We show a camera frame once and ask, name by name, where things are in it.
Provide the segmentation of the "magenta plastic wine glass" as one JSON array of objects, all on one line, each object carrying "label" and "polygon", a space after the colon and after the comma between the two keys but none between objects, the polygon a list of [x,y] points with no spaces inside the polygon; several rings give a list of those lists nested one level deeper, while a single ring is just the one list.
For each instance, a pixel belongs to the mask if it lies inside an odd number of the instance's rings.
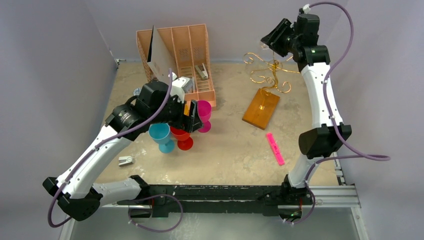
[{"label": "magenta plastic wine glass", "polygon": [[212,106],[206,100],[199,100],[197,101],[197,111],[198,111],[200,120],[203,123],[203,127],[200,128],[198,131],[200,133],[207,133],[212,127],[210,123],[210,118],[212,115]]}]

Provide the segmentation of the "clear wine glass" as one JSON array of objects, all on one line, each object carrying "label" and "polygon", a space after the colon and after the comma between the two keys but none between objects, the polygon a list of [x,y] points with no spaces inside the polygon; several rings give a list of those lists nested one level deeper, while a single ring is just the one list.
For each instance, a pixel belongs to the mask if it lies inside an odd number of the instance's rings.
[{"label": "clear wine glass", "polygon": [[269,46],[263,43],[261,40],[258,41],[258,45],[261,50],[269,50]]}]

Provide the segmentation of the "red plastic wine glass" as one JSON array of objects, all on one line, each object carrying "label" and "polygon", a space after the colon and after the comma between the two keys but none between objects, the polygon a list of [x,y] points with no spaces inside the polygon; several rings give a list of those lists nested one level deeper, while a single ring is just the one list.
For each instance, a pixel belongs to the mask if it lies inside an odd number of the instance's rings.
[{"label": "red plastic wine glass", "polygon": [[177,129],[172,126],[170,127],[170,132],[173,135],[173,137],[177,140],[177,147],[180,150],[188,151],[193,147],[194,141],[188,132],[182,129]]}]

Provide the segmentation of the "teal wine glass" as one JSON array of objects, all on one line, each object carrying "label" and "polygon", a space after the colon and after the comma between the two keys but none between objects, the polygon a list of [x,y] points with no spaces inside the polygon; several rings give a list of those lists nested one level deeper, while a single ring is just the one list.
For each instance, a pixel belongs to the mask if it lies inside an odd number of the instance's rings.
[{"label": "teal wine glass", "polygon": [[171,139],[171,129],[167,123],[151,124],[148,134],[158,144],[161,153],[169,154],[175,149],[175,143]]}]

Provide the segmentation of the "yellow plastic wine glass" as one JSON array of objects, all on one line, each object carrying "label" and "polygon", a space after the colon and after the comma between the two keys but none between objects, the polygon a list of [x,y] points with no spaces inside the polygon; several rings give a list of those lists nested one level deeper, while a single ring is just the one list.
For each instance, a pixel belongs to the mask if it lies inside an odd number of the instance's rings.
[{"label": "yellow plastic wine glass", "polygon": [[190,108],[189,108],[188,105],[185,105],[184,106],[184,115],[185,116],[189,116],[189,114],[190,114]]}]

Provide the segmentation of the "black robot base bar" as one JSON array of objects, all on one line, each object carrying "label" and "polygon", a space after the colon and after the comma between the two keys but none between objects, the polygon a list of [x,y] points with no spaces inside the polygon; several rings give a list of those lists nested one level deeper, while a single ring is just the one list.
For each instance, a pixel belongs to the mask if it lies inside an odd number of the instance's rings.
[{"label": "black robot base bar", "polygon": [[134,200],[118,205],[152,207],[155,218],[170,213],[261,214],[299,219],[302,207],[313,204],[312,191],[294,188],[285,179],[280,185],[171,185],[143,183]]}]

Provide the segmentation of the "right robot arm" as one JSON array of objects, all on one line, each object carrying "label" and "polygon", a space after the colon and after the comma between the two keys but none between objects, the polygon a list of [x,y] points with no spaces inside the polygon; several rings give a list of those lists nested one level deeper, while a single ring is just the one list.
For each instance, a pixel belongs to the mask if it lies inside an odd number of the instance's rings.
[{"label": "right robot arm", "polygon": [[295,22],[283,18],[261,42],[274,53],[285,57],[292,54],[306,84],[312,113],[312,127],[298,137],[301,152],[293,170],[286,176],[289,185],[280,196],[288,204],[300,198],[315,171],[318,161],[330,157],[352,134],[337,110],[331,80],[327,77],[331,59],[325,45],[319,45],[320,18],[300,13]]}]

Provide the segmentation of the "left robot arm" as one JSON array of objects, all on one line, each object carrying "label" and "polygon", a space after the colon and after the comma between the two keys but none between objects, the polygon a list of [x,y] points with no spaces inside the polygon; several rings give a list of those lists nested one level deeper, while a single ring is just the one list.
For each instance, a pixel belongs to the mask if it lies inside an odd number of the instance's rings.
[{"label": "left robot arm", "polygon": [[148,184],[140,176],[97,184],[96,179],[109,163],[154,124],[192,133],[203,127],[198,102],[187,102],[172,93],[172,85],[162,81],[144,84],[138,95],[116,106],[106,118],[98,135],[78,160],[57,177],[43,181],[52,196],[52,205],[71,219],[83,221],[98,208],[119,201],[138,205],[149,199]]}]

